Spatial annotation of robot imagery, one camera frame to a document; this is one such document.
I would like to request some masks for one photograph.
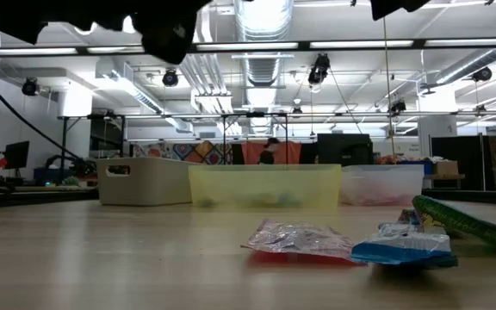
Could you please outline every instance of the blue container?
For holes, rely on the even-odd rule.
[[[419,161],[406,160],[406,161],[399,162],[397,164],[421,164],[424,166],[425,176],[429,176],[429,175],[434,174],[434,164],[428,160],[419,160]]]

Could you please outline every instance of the black monitor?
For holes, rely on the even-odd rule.
[[[373,164],[372,141],[368,134],[320,133],[319,164]]]
[[[30,141],[19,142],[5,147],[3,155],[7,159],[5,169],[26,168]]]

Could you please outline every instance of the yellow translucent bin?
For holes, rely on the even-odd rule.
[[[339,164],[202,165],[189,167],[197,207],[336,209]]]

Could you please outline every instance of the person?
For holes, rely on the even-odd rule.
[[[259,164],[274,164],[275,152],[278,151],[281,142],[277,138],[267,139],[265,150],[259,154]]]

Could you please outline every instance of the cardboard box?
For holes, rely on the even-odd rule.
[[[456,161],[442,161],[434,164],[434,174],[442,176],[456,176],[458,175],[458,162]]]

